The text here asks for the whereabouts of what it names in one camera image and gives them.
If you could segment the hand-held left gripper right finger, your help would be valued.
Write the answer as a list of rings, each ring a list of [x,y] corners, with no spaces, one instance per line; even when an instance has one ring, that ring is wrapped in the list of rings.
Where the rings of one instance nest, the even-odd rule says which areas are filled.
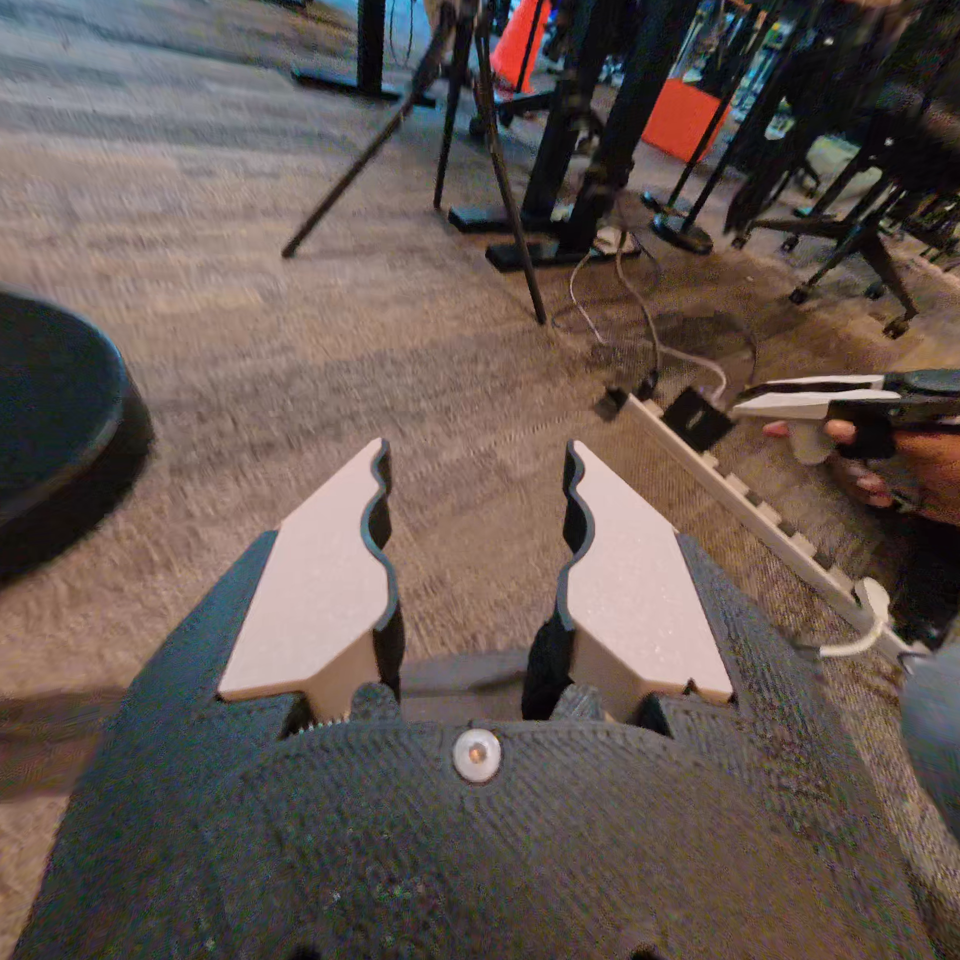
[[[560,675],[599,693],[606,720],[651,694],[726,708],[736,692],[676,528],[582,441],[565,451],[567,501],[556,612],[569,636]]]

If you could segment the black round-base stand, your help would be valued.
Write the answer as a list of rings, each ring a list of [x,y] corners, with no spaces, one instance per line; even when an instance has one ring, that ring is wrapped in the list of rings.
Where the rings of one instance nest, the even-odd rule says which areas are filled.
[[[2,588],[116,510],[153,439],[149,410],[105,332],[62,306],[2,289]]]

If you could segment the orange box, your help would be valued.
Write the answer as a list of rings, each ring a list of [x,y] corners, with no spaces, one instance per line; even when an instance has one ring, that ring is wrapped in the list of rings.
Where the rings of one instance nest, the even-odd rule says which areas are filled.
[[[695,148],[714,118],[720,100],[680,78],[666,79],[654,104],[641,140],[683,162]]]

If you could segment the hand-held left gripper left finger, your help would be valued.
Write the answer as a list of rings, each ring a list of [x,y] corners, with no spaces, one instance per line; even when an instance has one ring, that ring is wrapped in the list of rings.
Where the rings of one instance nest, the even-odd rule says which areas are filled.
[[[367,685],[400,704],[391,488],[390,443],[375,438],[282,520],[220,678],[223,702],[295,695],[319,723],[349,716]]]

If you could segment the black office chair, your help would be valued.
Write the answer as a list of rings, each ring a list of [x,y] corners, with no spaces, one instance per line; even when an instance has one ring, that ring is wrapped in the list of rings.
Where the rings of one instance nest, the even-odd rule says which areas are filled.
[[[866,297],[878,299],[889,292],[902,306],[902,315],[884,328],[888,338],[897,339],[909,329],[918,308],[882,242],[880,227],[897,208],[912,214],[930,194],[958,194],[958,38],[942,51],[932,45],[920,49],[854,109],[847,127],[859,148],[806,216],[767,217],[770,193],[791,171],[801,148],[810,147],[821,134],[818,127],[825,117],[820,109],[813,119],[798,121],[769,167],[752,175],[735,194],[724,232],[733,234],[737,249],[754,230],[788,234],[782,244],[786,252],[804,236],[834,243],[830,258],[791,292],[789,299],[796,305],[843,260],[862,258],[877,277]]]

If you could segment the black plug adapter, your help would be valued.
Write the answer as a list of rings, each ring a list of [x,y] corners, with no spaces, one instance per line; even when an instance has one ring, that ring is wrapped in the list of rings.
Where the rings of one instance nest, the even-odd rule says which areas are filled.
[[[697,454],[713,450],[736,426],[694,387],[686,387],[677,395],[664,409],[662,421]]]

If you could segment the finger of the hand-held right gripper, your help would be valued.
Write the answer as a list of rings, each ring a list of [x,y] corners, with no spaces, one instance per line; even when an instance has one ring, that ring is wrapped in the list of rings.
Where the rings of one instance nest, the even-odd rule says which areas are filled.
[[[767,419],[771,421],[824,422],[852,407],[886,409],[899,404],[895,391],[854,389],[842,391],[805,390],[796,392],[765,391],[735,403],[729,410],[732,420]]]
[[[775,379],[750,386],[738,393],[740,399],[751,399],[768,393],[844,393],[854,390],[881,391],[886,374],[832,374],[789,379]]]

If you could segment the black tripod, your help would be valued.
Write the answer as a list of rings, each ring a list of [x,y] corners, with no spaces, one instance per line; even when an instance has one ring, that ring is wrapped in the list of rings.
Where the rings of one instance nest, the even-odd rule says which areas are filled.
[[[427,49],[414,69],[409,89],[399,106],[390,114],[384,126],[360,152],[341,177],[334,182],[319,203],[297,227],[293,236],[280,251],[284,260],[294,258],[299,248],[330,213],[341,197],[353,186],[356,179],[381,153],[388,141],[400,130],[429,87],[441,74],[442,56],[449,41],[453,42],[453,57],[447,81],[447,96],[443,131],[440,142],[438,165],[435,175],[434,208],[438,210],[449,168],[450,152],[461,90],[467,75],[470,52],[478,57],[479,114],[485,129],[486,148],[490,156],[508,226],[518,249],[521,269],[534,308],[535,321],[546,326],[547,316],[541,287],[533,265],[532,254],[522,224],[522,213],[510,185],[506,161],[495,118],[494,80],[491,66],[490,16],[487,6],[476,1],[442,2],[439,8],[438,25],[433,31]]]

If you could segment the white power strip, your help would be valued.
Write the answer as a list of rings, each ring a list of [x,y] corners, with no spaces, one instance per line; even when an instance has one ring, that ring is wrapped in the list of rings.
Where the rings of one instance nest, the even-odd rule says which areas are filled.
[[[851,658],[874,649],[890,663],[912,671],[915,661],[933,655],[924,643],[909,644],[898,635],[891,622],[889,596],[881,584],[871,578],[853,580],[830,555],[819,551],[803,532],[736,474],[724,472],[712,451],[697,454],[678,438],[663,422],[666,408],[652,397],[642,398],[633,391],[630,394],[621,411],[630,412],[714,501],[724,506],[834,614],[858,631],[854,642],[820,646],[820,659]]]

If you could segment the black desk leg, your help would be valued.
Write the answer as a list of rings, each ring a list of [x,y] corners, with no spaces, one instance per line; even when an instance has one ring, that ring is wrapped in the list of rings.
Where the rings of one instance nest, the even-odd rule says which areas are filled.
[[[398,104],[402,92],[383,85],[385,1],[357,1],[355,78],[292,67],[293,84],[306,90],[348,95],[371,103]]]
[[[534,265],[571,262],[577,256],[598,256],[595,234],[574,233],[573,218],[554,221],[552,215],[560,187],[567,174],[582,126],[601,136],[604,125],[592,110],[594,90],[609,48],[614,14],[610,2],[575,2],[572,7],[571,39],[563,71],[548,95],[549,111],[539,142],[526,193],[521,205],[508,181],[499,140],[499,117],[519,114],[542,94],[522,95],[510,102],[497,102],[485,26],[477,22],[474,42],[478,71],[473,82],[479,131],[486,138],[494,174],[501,193],[502,209],[451,207],[448,222],[462,234],[507,234],[513,245],[489,250],[494,264],[503,271],[519,270],[521,253],[529,253]]]
[[[634,167],[634,152],[650,119],[655,103],[668,79],[681,50],[690,24],[698,10],[697,1],[649,1],[640,3],[637,31],[626,60],[625,76],[606,117],[603,133],[586,167],[582,186],[573,209],[565,220],[573,218],[574,234],[597,234],[602,219],[613,210],[619,193],[627,186]],[[500,270],[490,249],[486,258],[501,273],[522,270]],[[571,262],[550,263],[549,268],[573,265],[586,255],[577,255]]]

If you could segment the person's right hand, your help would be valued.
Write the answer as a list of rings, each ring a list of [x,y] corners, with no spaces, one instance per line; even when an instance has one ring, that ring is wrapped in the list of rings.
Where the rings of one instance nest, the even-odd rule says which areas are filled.
[[[933,431],[896,431],[897,453],[905,460],[918,490],[918,513],[930,521],[959,525],[959,436]],[[894,506],[893,489],[863,465],[840,457],[833,475],[853,500],[872,508]]]

